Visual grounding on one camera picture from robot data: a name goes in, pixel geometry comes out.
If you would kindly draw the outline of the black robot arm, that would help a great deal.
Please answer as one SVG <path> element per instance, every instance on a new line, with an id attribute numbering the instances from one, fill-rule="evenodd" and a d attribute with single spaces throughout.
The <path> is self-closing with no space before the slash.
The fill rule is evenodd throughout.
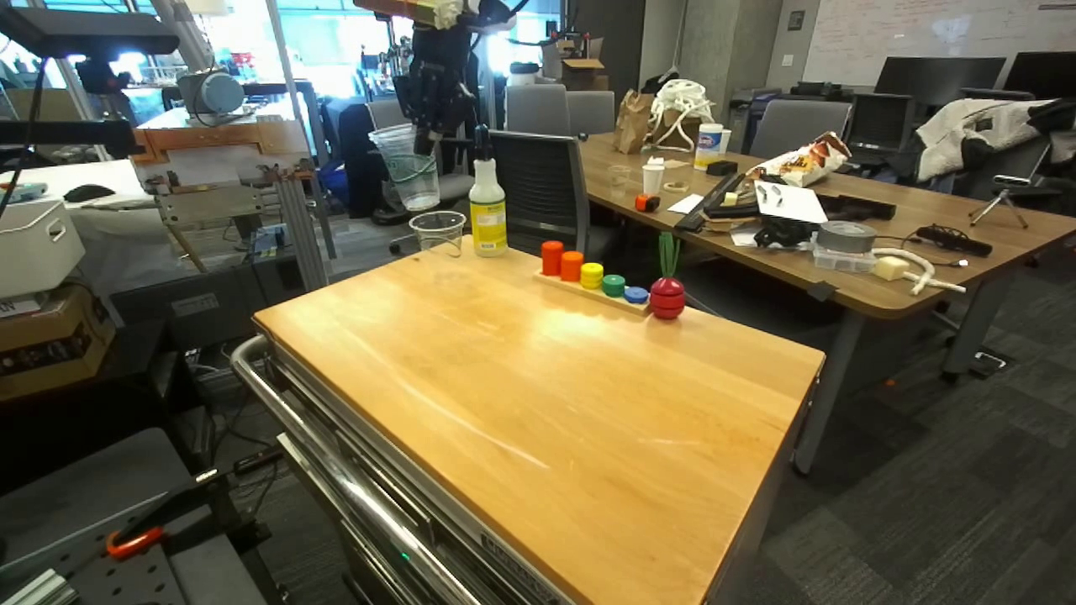
<path id="1" fill-rule="evenodd" d="M 431 154 L 458 135 L 476 103 L 473 34 L 493 28 L 499 0 L 445 0 L 431 23 L 414 28 L 409 63 L 394 81 L 395 103 L 414 126 L 414 150 Z"/>

